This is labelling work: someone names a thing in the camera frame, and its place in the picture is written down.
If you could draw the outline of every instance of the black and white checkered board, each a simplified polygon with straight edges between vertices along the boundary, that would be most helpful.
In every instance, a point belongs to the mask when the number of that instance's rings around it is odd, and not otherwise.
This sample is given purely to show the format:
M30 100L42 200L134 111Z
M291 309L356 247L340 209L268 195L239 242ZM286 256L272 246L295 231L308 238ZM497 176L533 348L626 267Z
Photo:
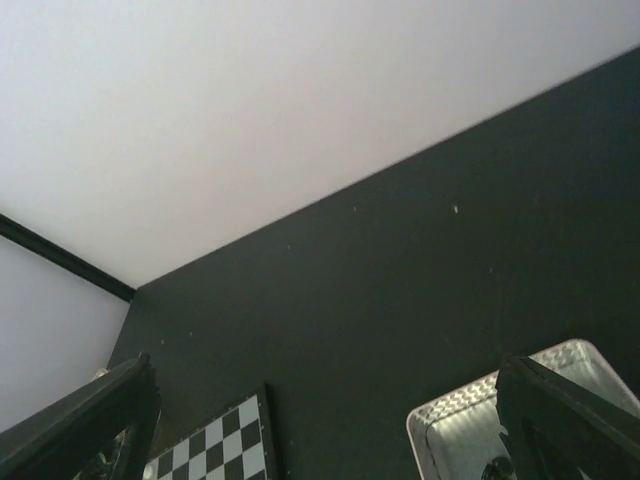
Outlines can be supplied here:
M276 480L264 387L147 464L149 480Z

